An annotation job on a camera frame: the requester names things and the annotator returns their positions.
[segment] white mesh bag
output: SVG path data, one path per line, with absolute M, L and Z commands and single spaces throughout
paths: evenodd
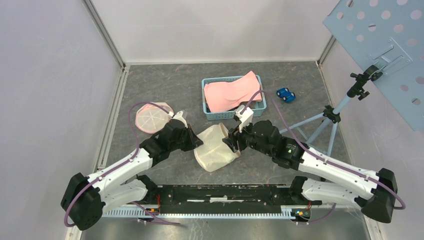
M 218 170 L 240 157 L 239 151 L 234 153 L 223 142 L 223 138 L 227 136 L 228 130 L 222 123 L 212 125 L 197 135 L 203 145 L 194 149 L 194 156 L 206 171 Z

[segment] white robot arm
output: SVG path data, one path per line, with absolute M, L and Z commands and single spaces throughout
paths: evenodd
M 249 108 L 243 114 L 240 109 L 236 110 L 235 119 L 239 125 L 230 129 L 228 137 L 222 140 L 229 149 L 236 152 L 249 147 L 270 156 L 280 167 L 311 173 L 331 181 L 315 181 L 297 176 L 290 187 L 292 194 L 297 198 L 348 205 L 361 209 L 365 215 L 377 221 L 391 221 L 394 197 L 367 178 L 382 181 L 397 192 L 393 172 L 385 168 L 379 172 L 360 169 L 326 156 L 306 144 L 303 145 L 310 153 L 304 151 L 292 138 L 281 136 L 269 120 L 252 124 L 252 115 L 253 112 Z M 80 230 L 88 229 L 103 213 L 130 202 L 156 197 L 149 187 L 152 183 L 150 180 L 135 179 L 127 184 L 122 183 L 167 159 L 172 151 L 191 151 L 202 144 L 190 125 L 182 118 L 182 112 L 179 112 L 161 131 L 144 140 L 138 146 L 138 151 L 134 150 L 120 161 L 96 173 L 88 176 L 81 173 L 74 175 L 69 181 L 61 206 L 65 211 L 70 208 L 69 217 Z M 313 154 L 320 156 L 324 161 L 317 159 Z M 330 162 L 344 169 L 328 164 Z M 360 172 L 366 178 L 348 170 Z M 82 189 L 88 185 L 90 186 L 83 192 Z

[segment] blue plastic basket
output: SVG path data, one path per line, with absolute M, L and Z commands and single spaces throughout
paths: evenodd
M 201 94 L 203 97 L 203 112 L 206 114 L 208 120 L 221 120 L 221 119 L 232 119 L 234 117 L 234 111 L 220 111 L 220 112 L 209 112 L 207 110 L 206 98 L 205 98 L 205 85 L 216 82 L 233 82 L 243 76 L 226 76 L 226 77 L 214 77 L 205 78 L 201 81 Z M 259 82 L 260 89 L 263 90 L 261 78 L 256 75 L 257 81 Z M 262 94 L 262 101 L 255 101 L 254 105 L 250 105 L 253 110 L 254 117 L 260 117 L 267 108 L 267 101 L 265 101 L 265 94 Z

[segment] white enclosure wall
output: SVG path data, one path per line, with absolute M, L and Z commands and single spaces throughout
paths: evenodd
M 0 3 L 0 239 L 61 240 L 92 172 L 120 68 L 82 1 Z
M 353 85 L 355 80 L 349 74 L 362 73 L 339 43 L 331 50 L 322 71 L 334 104 Z M 381 224 L 386 239 L 422 239 L 424 132 L 412 131 L 371 82 L 364 89 L 370 95 L 362 101 L 351 100 L 340 114 L 347 151 L 358 167 L 376 171 L 387 168 L 396 175 L 399 195 L 407 207 L 394 211 L 391 224 Z
M 92 0 L 127 63 L 317 60 L 339 0 Z

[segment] pink towel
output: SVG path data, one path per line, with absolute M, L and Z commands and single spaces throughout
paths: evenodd
M 211 113 L 225 112 L 247 102 L 261 89 L 254 72 L 232 82 L 212 82 L 204 86 L 204 97 Z M 262 95 L 254 97 L 254 101 L 262 101 Z

